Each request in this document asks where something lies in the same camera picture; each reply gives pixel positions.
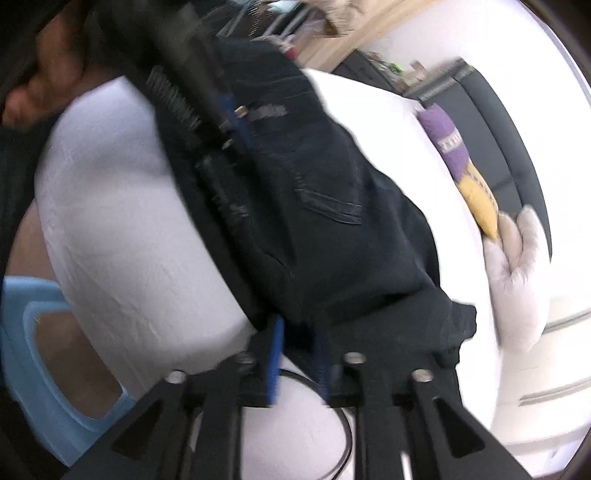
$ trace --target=metal bolt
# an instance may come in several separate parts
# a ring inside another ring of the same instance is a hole
[[[181,370],[173,370],[166,376],[166,381],[174,385],[179,385],[187,379],[187,374]]]
[[[234,113],[238,118],[244,118],[248,115],[248,108],[244,105],[241,105],[236,110],[234,110]]]
[[[237,364],[245,365],[250,367],[256,363],[255,358],[252,356],[250,352],[240,352],[234,356],[234,360]]]
[[[427,383],[433,380],[433,373],[430,370],[420,368],[413,372],[413,379],[420,383]]]
[[[345,363],[349,365],[362,365],[366,361],[365,355],[359,352],[346,353],[343,359],[345,360]]]

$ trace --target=blue plastic part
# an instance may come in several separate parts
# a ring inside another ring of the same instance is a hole
[[[29,277],[6,277],[0,324],[0,351],[5,382],[37,439],[67,466],[135,405],[121,387],[121,396],[101,419],[77,411],[47,371],[35,344],[37,318],[69,312],[57,283]]]
[[[232,122],[234,123],[234,129],[240,136],[242,142],[247,148],[252,146],[252,139],[251,134],[248,128],[248,122],[245,118],[239,118],[235,113],[236,110],[236,102],[232,95],[223,95],[220,98],[220,103],[222,105],[222,109],[228,112]]]
[[[267,403],[273,405],[277,401],[277,384],[281,368],[281,354],[283,353],[283,337],[285,323],[282,317],[277,317],[273,327],[273,340],[267,363]]]

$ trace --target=person's fingers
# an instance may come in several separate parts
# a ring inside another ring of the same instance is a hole
[[[47,102],[49,90],[49,81],[46,77],[38,73],[29,80],[27,85],[29,96],[38,105],[44,105]]]
[[[81,11],[78,2],[70,2],[37,36],[39,72],[57,94],[72,87],[82,75]]]
[[[26,128],[47,113],[47,109],[38,106],[31,99],[26,87],[17,87],[6,98],[2,124],[6,127]]]
[[[7,127],[15,127],[20,119],[23,97],[27,95],[25,87],[17,87],[6,97],[4,112],[2,114],[2,124]]]

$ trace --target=black fabric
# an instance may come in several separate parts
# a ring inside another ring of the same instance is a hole
[[[500,210],[515,216],[531,205],[544,227],[552,256],[548,211],[531,157],[511,116],[480,72],[458,60],[450,70],[405,96],[424,106],[437,103],[447,112]]]
[[[437,368],[437,360],[454,366],[460,344],[475,332],[475,309],[451,302],[439,288],[423,214],[367,162],[275,47],[232,41],[219,47],[238,104],[251,112],[273,105],[285,114],[251,123],[249,158],[183,151],[181,136],[162,117],[161,138],[175,171],[183,162],[193,166],[213,191],[258,295],[291,332],[327,325],[339,353],[361,349],[388,365],[401,391],[413,368]],[[191,213],[203,214],[186,200]],[[219,244],[219,237],[201,233],[206,245]]]

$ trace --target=black mount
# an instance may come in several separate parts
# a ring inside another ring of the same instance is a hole
[[[274,401],[282,336],[278,317],[215,370],[171,372],[63,480],[238,480],[242,408]],[[355,413],[355,480],[531,478],[429,370],[410,373],[412,394],[403,398],[359,352],[344,356],[339,377],[328,404]]]

